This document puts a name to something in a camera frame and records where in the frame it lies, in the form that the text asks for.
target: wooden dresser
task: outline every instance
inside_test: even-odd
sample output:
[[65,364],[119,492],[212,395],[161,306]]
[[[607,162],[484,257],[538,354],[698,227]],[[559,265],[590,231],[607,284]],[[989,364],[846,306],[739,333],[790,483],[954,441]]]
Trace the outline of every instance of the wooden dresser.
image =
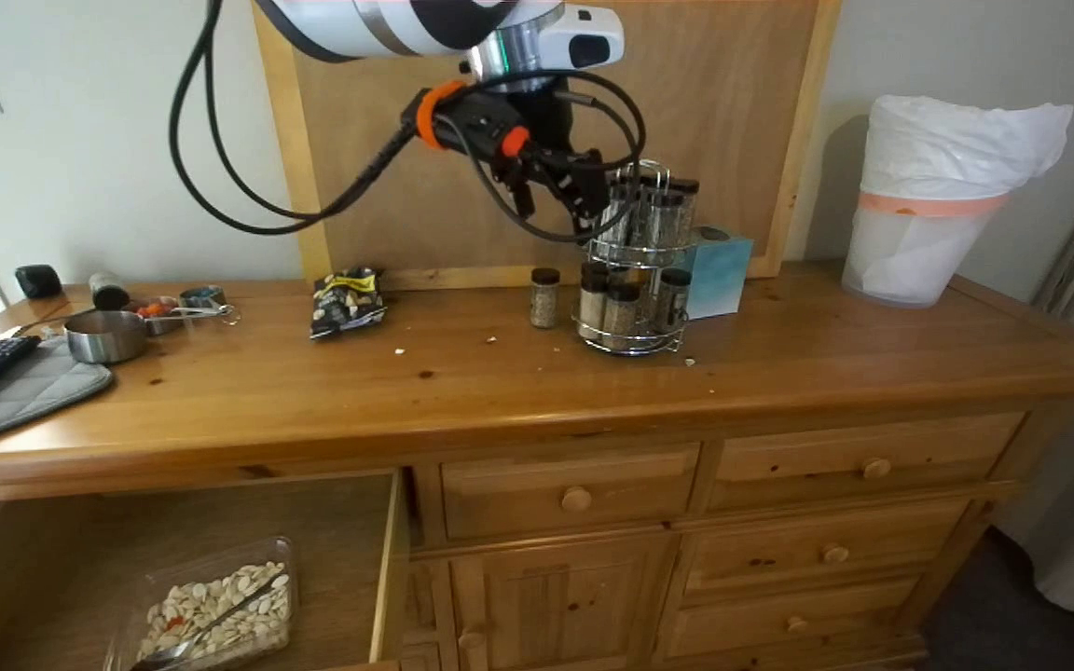
[[521,289],[393,294],[334,341],[304,284],[229,294],[236,325],[0,437],[0,516],[397,468],[408,671],[907,668],[1074,407],[1074,333],[971,284],[893,309],[799,265],[647,361],[529,328]]

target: drawer knob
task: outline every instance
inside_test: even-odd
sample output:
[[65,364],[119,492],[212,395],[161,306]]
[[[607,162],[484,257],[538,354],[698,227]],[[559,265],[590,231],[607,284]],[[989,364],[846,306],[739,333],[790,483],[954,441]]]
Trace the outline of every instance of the drawer knob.
[[569,511],[590,511],[595,503],[596,503],[596,495],[590,489],[569,489],[562,492]]
[[790,635],[799,635],[799,630],[805,630],[805,627],[809,627],[809,622],[805,622],[802,615],[790,615],[790,620],[787,620],[787,630],[790,630]]
[[871,458],[871,462],[861,466],[861,475],[866,475],[866,482],[879,482],[879,475],[887,475],[887,472],[897,472],[897,466],[893,466],[887,458]]
[[846,545],[824,545],[824,561],[851,561],[851,548]]

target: dresser drawer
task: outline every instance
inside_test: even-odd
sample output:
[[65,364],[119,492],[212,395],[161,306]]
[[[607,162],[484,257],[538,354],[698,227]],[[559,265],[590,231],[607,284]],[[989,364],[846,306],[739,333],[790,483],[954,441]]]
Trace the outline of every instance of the dresser drawer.
[[964,511],[964,499],[944,499],[695,528],[687,534],[687,591],[927,567]]
[[687,511],[698,443],[446,466],[447,535],[515,535]]
[[293,644],[245,668],[397,668],[408,525],[401,475],[376,472],[3,503],[0,671],[110,668],[141,574],[274,535],[293,548]]
[[1024,412],[937,417],[720,443],[708,511],[980,482]]
[[695,602],[667,615],[666,657],[812,644],[887,630],[915,582]]

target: white trash can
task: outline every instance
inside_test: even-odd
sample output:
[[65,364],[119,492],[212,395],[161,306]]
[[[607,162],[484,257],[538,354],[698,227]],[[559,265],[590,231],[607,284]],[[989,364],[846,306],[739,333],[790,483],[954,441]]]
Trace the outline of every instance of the white trash can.
[[842,285],[933,306],[1007,193],[1067,146],[1067,103],[966,108],[877,98]]

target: wall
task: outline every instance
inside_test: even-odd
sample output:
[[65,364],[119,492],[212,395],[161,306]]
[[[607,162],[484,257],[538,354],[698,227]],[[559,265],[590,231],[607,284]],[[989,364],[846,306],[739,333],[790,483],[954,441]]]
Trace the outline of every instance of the wall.
[[[124,278],[295,274],[295,239],[249,239],[212,222],[176,182],[165,120],[206,2],[192,0],[0,0],[0,285],[18,265],[65,278],[112,268]],[[236,162],[285,197],[274,111],[245,2],[229,2],[222,108]],[[206,162],[195,103],[192,151],[206,188],[241,207]]]
[[[877,93],[960,103],[1074,103],[1074,0],[846,0],[790,253],[838,257]],[[1030,299],[1074,222],[1074,125],[1062,160],[994,219],[966,274]]]
[[[0,0],[9,294],[18,294],[12,268],[35,260],[73,278],[101,265],[141,278],[300,273],[295,243],[217,227],[170,166],[165,108],[198,19],[201,2],[186,0]],[[262,63],[245,2],[236,0],[222,41],[222,84],[241,162],[282,197]],[[795,257],[846,251],[866,111],[877,93],[1074,103],[1074,0],[846,0],[802,182]],[[966,273],[1026,299],[1070,222],[1074,130],[1062,162],[1015,197]]]

